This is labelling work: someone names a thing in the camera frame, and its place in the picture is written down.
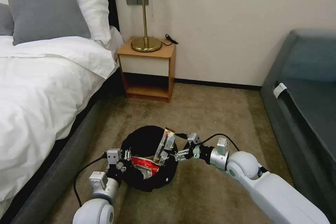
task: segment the brass lamp base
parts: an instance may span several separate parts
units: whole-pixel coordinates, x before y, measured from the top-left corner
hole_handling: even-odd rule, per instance
[[[154,37],[140,37],[131,42],[131,47],[139,52],[152,52],[161,48],[161,40]]]

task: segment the wooden nightstand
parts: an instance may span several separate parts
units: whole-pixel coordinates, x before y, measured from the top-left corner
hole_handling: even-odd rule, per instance
[[[118,59],[127,98],[170,102],[175,77],[176,45],[162,45],[154,52],[131,48],[131,37],[119,50]]]

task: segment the carpet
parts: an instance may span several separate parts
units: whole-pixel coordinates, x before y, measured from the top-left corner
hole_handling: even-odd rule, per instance
[[[196,132],[201,139],[224,133],[237,146],[256,156],[272,173],[292,183],[286,163],[267,118],[259,91],[175,84],[171,102],[163,103],[114,97],[106,99],[104,111],[83,165],[121,142],[145,125],[168,127],[176,132]],[[218,138],[207,142],[215,146]],[[178,139],[179,150],[185,140]],[[234,147],[229,143],[229,150]],[[77,190],[85,202],[92,189],[92,171],[105,170],[99,161],[79,176]],[[45,224],[71,223],[78,209],[69,186]],[[151,193],[122,184],[115,204],[114,223],[271,223],[236,181],[203,160],[179,163],[173,181]]]

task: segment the white bedsheet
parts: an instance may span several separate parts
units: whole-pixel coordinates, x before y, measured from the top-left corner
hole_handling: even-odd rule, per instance
[[[12,41],[0,37],[0,205],[38,170],[55,140],[68,135],[75,116],[116,68],[114,51],[89,39],[15,47]]]

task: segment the white tag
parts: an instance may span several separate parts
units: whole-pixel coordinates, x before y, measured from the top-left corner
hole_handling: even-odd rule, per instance
[[[279,97],[279,95],[284,91],[286,90],[287,87],[283,84],[283,83],[280,83],[274,90],[273,90],[273,94],[276,98]]]

